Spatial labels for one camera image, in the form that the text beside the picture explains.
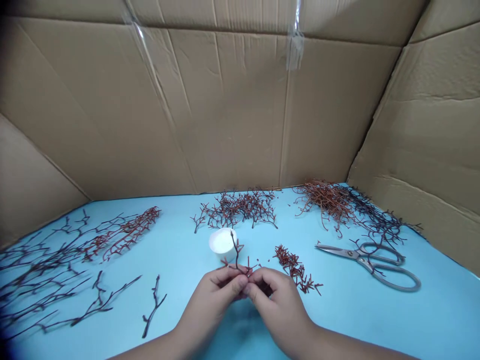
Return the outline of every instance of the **cardboard wall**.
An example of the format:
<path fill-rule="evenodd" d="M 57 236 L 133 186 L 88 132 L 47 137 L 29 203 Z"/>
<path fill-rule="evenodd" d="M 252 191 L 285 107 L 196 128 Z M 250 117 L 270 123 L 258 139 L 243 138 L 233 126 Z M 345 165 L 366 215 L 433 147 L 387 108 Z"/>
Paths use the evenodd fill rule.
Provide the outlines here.
<path fill-rule="evenodd" d="M 94 200 L 344 181 L 424 1 L 303 1 L 288 72 L 295 4 L 133 1 L 146 60 L 122 1 L 26 1 L 0 111 Z"/>
<path fill-rule="evenodd" d="M 88 199 L 0 115 L 0 248 Z"/>
<path fill-rule="evenodd" d="M 348 183 L 480 275 L 480 2 L 432 1 Z"/>

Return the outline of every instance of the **white cup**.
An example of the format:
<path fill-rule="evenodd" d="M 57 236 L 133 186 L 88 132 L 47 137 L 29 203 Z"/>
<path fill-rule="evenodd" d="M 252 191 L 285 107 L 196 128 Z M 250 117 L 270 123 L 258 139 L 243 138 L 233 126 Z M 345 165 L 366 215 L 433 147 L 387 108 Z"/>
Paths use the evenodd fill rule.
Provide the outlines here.
<path fill-rule="evenodd" d="M 208 240 L 210 250 L 216 254 L 218 259 L 223 260 L 226 258 L 226 261 L 229 263 L 237 256 L 230 232 L 233 233 L 233 241 L 236 243 L 237 233 L 235 230 L 229 227 L 222 227 L 221 229 L 218 229 L 210 235 L 210 239 Z"/>

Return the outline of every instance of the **metal scissors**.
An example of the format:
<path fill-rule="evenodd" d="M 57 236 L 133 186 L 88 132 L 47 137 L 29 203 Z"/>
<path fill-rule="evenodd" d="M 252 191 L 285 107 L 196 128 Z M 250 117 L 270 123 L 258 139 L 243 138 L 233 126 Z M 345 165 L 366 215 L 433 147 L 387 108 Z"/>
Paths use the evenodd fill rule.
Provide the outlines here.
<path fill-rule="evenodd" d="M 379 249 L 382 249 L 382 250 L 386 250 L 386 251 L 392 253 L 396 256 L 397 260 L 393 260 L 393 259 L 388 258 L 388 257 L 379 256 L 379 255 L 376 255 L 374 253 L 369 253 L 365 249 L 365 247 L 369 247 L 369 246 L 376 247 L 376 248 L 379 248 Z M 387 285 L 390 288 L 397 289 L 397 290 L 400 290 L 402 292 L 413 293 L 413 292 L 418 291 L 420 289 L 420 287 L 422 286 L 422 283 L 420 282 L 420 279 L 418 277 L 416 277 L 410 271 L 405 270 L 403 267 L 400 267 L 405 263 L 405 257 L 402 256 L 402 254 L 400 254 L 398 251 L 392 249 L 391 247 L 378 245 L 374 242 L 365 242 L 357 250 L 341 249 L 341 248 L 338 248 L 338 247 L 321 245 L 321 244 L 317 244 L 317 245 L 315 245 L 315 247 L 317 249 L 323 250 L 323 251 L 325 251 L 327 253 L 330 253 L 330 254 L 334 254 L 334 255 L 338 255 L 338 256 L 341 256 L 341 257 L 344 257 L 344 258 L 347 258 L 347 259 L 355 260 L 358 264 L 362 265 L 365 269 L 367 269 L 375 279 L 377 279 L 379 282 Z M 389 265 L 385 265 L 385 264 L 381 264 L 381 263 L 371 262 L 371 261 L 368 261 L 367 258 L 380 260 L 380 261 L 383 261 L 385 263 L 393 264 L 395 266 L 389 266 Z M 403 286 L 396 285 L 394 283 L 391 283 L 391 282 L 385 280 L 385 278 L 381 274 L 378 274 L 377 272 L 374 271 L 375 269 L 385 269 L 385 270 L 390 270 L 390 271 L 393 271 L 393 272 L 405 274 L 408 277 L 410 277 L 413 280 L 413 282 L 415 282 L 415 285 L 412 286 L 412 287 L 403 287 Z"/>

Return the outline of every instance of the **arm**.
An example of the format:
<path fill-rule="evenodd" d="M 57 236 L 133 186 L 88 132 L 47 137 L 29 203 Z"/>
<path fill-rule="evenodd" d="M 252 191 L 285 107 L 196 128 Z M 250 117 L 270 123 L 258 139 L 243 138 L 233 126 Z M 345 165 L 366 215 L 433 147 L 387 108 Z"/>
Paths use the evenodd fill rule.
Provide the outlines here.
<path fill-rule="evenodd" d="M 183 341 L 183 335 L 178 332 L 177 328 L 165 335 L 157 337 L 149 342 L 146 342 L 140 346 L 115 356 L 115 360 L 129 360 L 129 359 L 142 359 L 142 360 L 180 360 L 189 359 L 192 356 L 192 349 L 186 346 L 186 342 Z"/>
<path fill-rule="evenodd" d="M 273 290 L 270 298 L 257 286 L 263 282 Z M 266 267 L 255 271 L 243 293 L 252 300 L 275 343 L 292 359 L 413 359 L 315 325 L 294 281 L 279 271 Z"/>
<path fill-rule="evenodd" d="M 115 359 L 191 358 L 215 333 L 228 306 L 237 299 L 246 298 L 242 295 L 242 290 L 248 282 L 246 275 L 232 267 L 206 273 L 172 331 L 124 352 Z"/>

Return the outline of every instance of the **hand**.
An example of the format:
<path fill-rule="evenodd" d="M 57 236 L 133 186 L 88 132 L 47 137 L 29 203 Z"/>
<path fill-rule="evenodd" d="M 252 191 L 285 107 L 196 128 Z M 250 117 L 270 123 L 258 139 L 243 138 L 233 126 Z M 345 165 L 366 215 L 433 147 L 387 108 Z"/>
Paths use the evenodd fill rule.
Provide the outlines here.
<path fill-rule="evenodd" d="M 249 282 L 244 275 L 247 269 L 239 265 L 241 272 L 230 266 L 207 272 L 201 278 L 173 330 L 182 346 L 191 347 L 190 353 L 198 350 L 215 333 L 233 301 L 247 297 L 242 294 Z"/>
<path fill-rule="evenodd" d="M 318 326 L 308 316 L 293 279 L 262 267 L 254 271 L 248 281 L 243 293 L 257 308 L 277 346 L 289 358 L 306 357 L 318 335 Z M 273 291 L 270 298 L 259 289 L 258 285 L 262 286 L 264 282 Z"/>

